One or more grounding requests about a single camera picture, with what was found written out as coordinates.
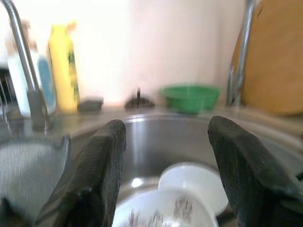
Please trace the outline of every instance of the green plastic bowl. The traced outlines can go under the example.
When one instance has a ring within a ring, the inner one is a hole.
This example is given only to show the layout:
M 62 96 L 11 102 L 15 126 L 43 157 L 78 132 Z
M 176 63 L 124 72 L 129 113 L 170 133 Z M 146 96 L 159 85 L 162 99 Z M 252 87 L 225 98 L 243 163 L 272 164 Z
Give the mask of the green plastic bowl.
M 220 89 L 203 85 L 180 85 L 165 87 L 160 92 L 166 97 L 168 108 L 185 114 L 198 114 L 214 108 Z

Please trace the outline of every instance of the backsplash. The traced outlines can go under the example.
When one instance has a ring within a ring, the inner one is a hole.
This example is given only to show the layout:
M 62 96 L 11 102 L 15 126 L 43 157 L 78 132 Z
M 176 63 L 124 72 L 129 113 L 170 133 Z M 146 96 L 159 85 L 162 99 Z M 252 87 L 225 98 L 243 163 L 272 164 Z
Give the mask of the backsplash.
M 172 83 L 225 88 L 241 29 L 244 0 L 14 0 L 47 54 L 52 23 L 77 20 L 72 34 L 81 99 L 122 105 L 137 87 L 158 103 Z M 9 20 L 0 7 L 0 62 Z

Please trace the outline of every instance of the kitchen sink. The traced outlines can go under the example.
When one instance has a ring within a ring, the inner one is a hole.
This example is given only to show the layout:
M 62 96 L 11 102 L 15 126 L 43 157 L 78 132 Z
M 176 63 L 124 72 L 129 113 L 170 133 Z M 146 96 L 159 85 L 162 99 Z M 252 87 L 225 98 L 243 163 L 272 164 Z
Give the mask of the kitchen sink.
M 129 196 L 157 188 L 162 171 L 172 164 L 198 162 L 217 170 L 207 135 L 212 116 L 190 117 L 169 113 L 122 116 L 120 119 L 126 125 L 127 146 L 118 203 Z M 296 175 L 303 171 L 303 147 L 299 140 L 259 123 L 231 119 L 255 134 L 290 173 Z M 88 126 L 86 130 L 72 135 L 72 158 L 98 129 L 96 123 L 93 125 L 93 130 L 89 130 L 91 126 Z M 230 211 L 228 208 L 223 217 L 228 217 Z M 236 220 L 229 216 L 221 226 L 236 227 Z

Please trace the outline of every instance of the wooden cutting board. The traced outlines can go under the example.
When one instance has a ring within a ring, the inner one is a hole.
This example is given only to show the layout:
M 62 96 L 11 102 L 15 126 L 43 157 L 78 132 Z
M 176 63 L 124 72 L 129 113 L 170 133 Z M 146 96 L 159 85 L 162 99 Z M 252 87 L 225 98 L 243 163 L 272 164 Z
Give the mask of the wooden cutting board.
M 243 101 L 275 115 L 303 113 L 303 0 L 263 0 L 255 9 Z

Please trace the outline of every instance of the chrome faucet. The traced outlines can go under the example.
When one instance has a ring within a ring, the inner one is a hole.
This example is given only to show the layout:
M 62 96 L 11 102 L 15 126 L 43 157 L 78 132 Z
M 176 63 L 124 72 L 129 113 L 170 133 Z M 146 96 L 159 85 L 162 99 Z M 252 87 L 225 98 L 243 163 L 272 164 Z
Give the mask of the chrome faucet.
M 27 81 L 27 99 L 29 103 L 33 129 L 47 130 L 51 127 L 44 96 L 39 88 L 29 47 L 22 30 L 18 11 L 11 0 L 0 0 L 8 12 L 11 28 L 16 41 L 22 68 Z
M 242 100 L 242 89 L 244 83 L 244 68 L 247 56 L 247 46 L 250 37 L 250 25 L 254 10 L 254 0 L 246 0 L 246 9 L 243 20 L 243 28 L 241 34 L 241 49 L 238 60 L 238 68 L 234 75 L 234 67 L 231 62 L 231 70 L 227 85 L 226 105 L 240 106 Z

